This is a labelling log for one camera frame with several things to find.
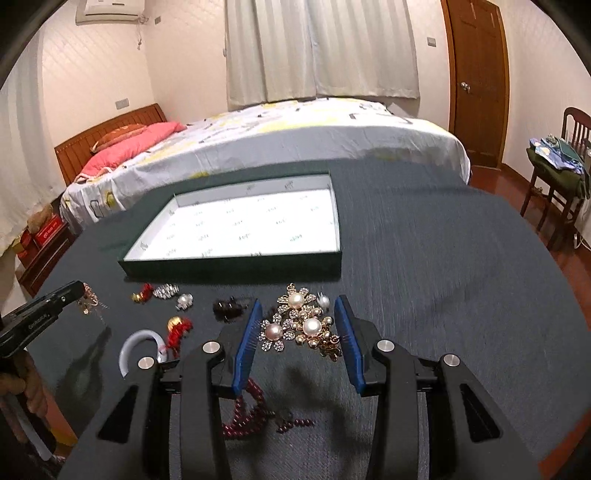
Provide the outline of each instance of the finger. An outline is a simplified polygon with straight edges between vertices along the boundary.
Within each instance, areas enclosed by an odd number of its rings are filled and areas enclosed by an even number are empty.
[[[39,418],[44,419],[47,416],[47,410],[48,410],[47,399],[44,396],[43,401],[41,402],[41,405],[39,406],[39,408],[37,409],[37,412],[35,414]]]
[[[25,388],[25,395],[27,398],[33,398],[39,390],[42,389],[41,377],[36,371],[29,371],[27,375],[27,386]]]
[[[0,374],[0,395],[5,395],[6,393],[18,395],[25,390],[25,387],[26,384],[22,378]]]
[[[25,355],[23,358],[25,367],[27,367],[28,370],[35,370],[35,362],[33,361],[33,357],[31,357],[31,355],[29,354],[29,352],[24,351]]]
[[[45,395],[43,392],[39,392],[34,398],[27,402],[27,407],[31,413],[38,415],[38,412],[40,411],[40,408],[43,406],[44,402]]]

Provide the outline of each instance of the pearl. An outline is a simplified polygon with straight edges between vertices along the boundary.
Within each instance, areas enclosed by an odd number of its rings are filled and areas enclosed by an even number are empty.
[[[330,299],[323,293],[318,294],[318,305],[327,310],[330,307]]]
[[[292,293],[287,299],[287,306],[294,310],[299,310],[304,306],[305,298],[301,293]]]
[[[265,337],[271,342],[279,340],[283,336],[283,328],[278,323],[270,323],[265,327]]]
[[[317,318],[307,319],[302,325],[302,330],[308,337],[313,337],[322,331],[322,324]]]

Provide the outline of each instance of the gold jewelry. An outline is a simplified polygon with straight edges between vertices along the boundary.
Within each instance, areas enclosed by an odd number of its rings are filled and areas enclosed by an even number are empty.
[[[96,296],[96,293],[92,291],[92,288],[90,288],[88,283],[84,283],[84,295],[82,295],[82,298],[78,300],[78,305],[80,306],[82,313],[84,313],[84,315],[88,315],[96,309],[97,315],[99,316],[101,321],[103,323],[105,322],[102,316],[100,315],[100,312],[98,311],[99,309],[97,309],[97,307],[100,306],[102,308],[107,308],[107,306],[99,300],[99,298]]]
[[[168,331],[169,332],[172,332],[173,331],[173,327],[175,325],[178,325],[179,323],[182,323],[182,322],[183,322],[183,319],[181,317],[172,317],[168,321],[168,324],[167,324]]]
[[[297,291],[295,285],[287,286],[287,295],[277,299],[281,305],[274,321],[279,323],[281,315],[287,314],[288,319],[284,323],[291,322],[291,329],[296,332],[296,345],[307,343],[312,349],[319,349],[321,356],[328,356],[333,362],[342,356],[338,335],[333,335],[330,327],[333,324],[332,317],[323,315],[323,309],[317,304],[316,295],[309,294],[307,288]]]

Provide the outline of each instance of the clothes on chair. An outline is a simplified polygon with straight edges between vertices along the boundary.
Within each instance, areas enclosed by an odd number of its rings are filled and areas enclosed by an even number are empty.
[[[578,198],[589,199],[591,197],[589,173],[577,152],[568,143],[562,139],[559,139],[557,144],[553,144],[547,138],[540,140],[532,138],[530,146],[535,153],[535,158],[532,158],[529,153],[528,155],[530,155],[530,161],[534,166],[537,165],[554,177],[563,189],[570,190],[571,187],[565,183],[572,184],[572,180],[574,180],[575,185],[572,188],[573,191],[576,191],[575,195]]]

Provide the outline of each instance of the wall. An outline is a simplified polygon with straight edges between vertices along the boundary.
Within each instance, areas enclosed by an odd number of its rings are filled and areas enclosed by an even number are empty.
[[[146,56],[154,97],[181,122],[227,111],[223,0],[147,0]],[[449,59],[440,0],[408,0],[417,49],[420,100],[397,99],[390,110],[449,122]],[[160,17],[160,23],[154,20]],[[427,37],[437,47],[427,45]]]
[[[20,260],[11,249],[6,250],[0,257],[0,314],[3,317],[23,305],[28,298],[14,274],[20,264]]]
[[[127,111],[154,103],[135,24],[76,25],[69,0],[43,26],[43,91],[52,146]],[[129,107],[115,101],[129,99]]]
[[[550,17],[530,0],[493,0],[507,36],[511,103],[503,163],[530,178],[531,137],[560,135],[564,109],[591,112],[591,77]]]
[[[152,88],[166,117],[190,122],[226,112],[224,1],[146,0],[145,14]]]

